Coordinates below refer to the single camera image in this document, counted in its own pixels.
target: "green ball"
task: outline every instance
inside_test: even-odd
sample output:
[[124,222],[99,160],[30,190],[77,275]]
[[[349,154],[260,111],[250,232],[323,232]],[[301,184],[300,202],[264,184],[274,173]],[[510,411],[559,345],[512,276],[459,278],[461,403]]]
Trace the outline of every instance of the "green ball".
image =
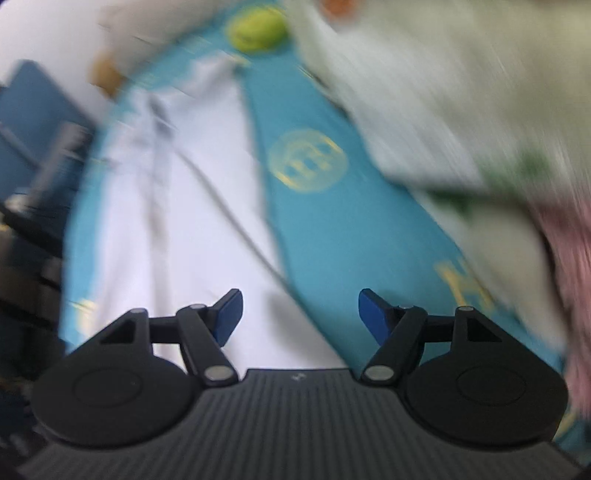
[[287,38],[285,13],[272,6],[244,9],[230,20],[226,34],[243,53],[272,50]]

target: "yellow emblem print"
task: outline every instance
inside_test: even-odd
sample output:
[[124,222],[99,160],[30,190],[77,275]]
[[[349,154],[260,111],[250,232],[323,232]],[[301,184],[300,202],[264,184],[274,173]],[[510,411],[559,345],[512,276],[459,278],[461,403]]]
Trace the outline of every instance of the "yellow emblem print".
[[73,301],[70,304],[78,313],[76,319],[78,331],[86,338],[93,336],[96,332],[92,328],[92,314],[96,310],[96,304],[88,299]]
[[569,408],[562,417],[560,424],[558,425],[558,430],[554,434],[554,440],[559,440],[565,433],[569,432],[570,429],[573,427],[574,423],[577,421],[577,414],[574,410]]
[[321,192],[345,176],[347,155],[316,130],[296,130],[271,147],[269,169],[287,187],[300,193]]
[[495,310],[495,303],[490,294],[470,274],[470,269],[464,260],[459,260],[463,273],[458,272],[452,262],[442,262],[435,265],[435,271],[449,286],[458,306],[470,305],[465,295],[476,296],[479,299],[479,309],[482,313],[491,314]]

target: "orange object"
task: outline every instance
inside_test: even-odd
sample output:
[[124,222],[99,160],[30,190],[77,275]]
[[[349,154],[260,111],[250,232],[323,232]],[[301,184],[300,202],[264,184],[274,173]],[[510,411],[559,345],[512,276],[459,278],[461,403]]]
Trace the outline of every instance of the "orange object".
[[321,0],[321,6],[329,18],[347,18],[355,13],[359,0]]
[[127,79],[121,75],[110,52],[101,53],[93,62],[89,72],[89,83],[102,89],[106,96],[115,98],[119,88]]

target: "dark blue object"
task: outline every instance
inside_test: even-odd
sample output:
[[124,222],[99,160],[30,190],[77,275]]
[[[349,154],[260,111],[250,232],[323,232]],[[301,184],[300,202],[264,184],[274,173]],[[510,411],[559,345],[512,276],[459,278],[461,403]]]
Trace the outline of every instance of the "dark blue object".
[[219,346],[226,345],[242,318],[242,312],[242,292],[237,288],[230,290],[215,305],[207,309],[205,324]]
[[[0,126],[26,148],[31,158],[23,155],[0,135],[1,203],[17,190],[31,184],[64,122],[85,127],[90,132],[89,139],[92,139],[95,130],[93,122],[65,96],[39,65],[32,61],[22,62],[9,87],[3,89],[0,95]],[[84,145],[77,152],[82,158],[86,156],[86,148],[87,145]],[[48,256],[45,250],[51,251],[52,255],[60,253],[66,220],[82,170],[83,163],[64,160],[36,210],[29,212],[26,218],[6,215],[7,224],[23,238],[38,245],[35,247],[18,238],[9,256],[11,266],[37,272]]]
[[379,345],[383,345],[390,336],[395,326],[393,322],[400,319],[403,312],[403,309],[392,307],[369,288],[359,293],[359,317]]

